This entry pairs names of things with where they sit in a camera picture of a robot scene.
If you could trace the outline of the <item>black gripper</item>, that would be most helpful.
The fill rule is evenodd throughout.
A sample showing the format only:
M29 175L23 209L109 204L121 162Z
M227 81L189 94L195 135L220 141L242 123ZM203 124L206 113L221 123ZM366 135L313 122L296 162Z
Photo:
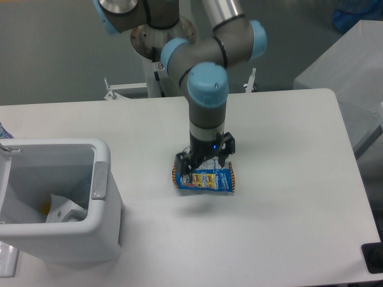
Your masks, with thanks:
M202 141L190 134L190 152L179 152L175 156L175 170L179 176L191 182L192 167L200 167L205 161L218 158L223 168L229 155L236 152L236 141L230 132L216 133L212 141Z

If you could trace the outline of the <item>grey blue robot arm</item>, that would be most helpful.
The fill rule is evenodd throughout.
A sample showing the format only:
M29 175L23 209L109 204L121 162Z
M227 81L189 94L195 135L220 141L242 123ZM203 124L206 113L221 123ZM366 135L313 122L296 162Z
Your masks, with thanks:
M175 171L192 179L204 162L224 166L235 139L224 129L229 95L227 69L261 56L267 48L264 27L248 20L239 1L204 1L212 37L192 43L181 25L178 1L95 1L109 33L145 28L144 53L160 62L189 104L190 145L175 157Z

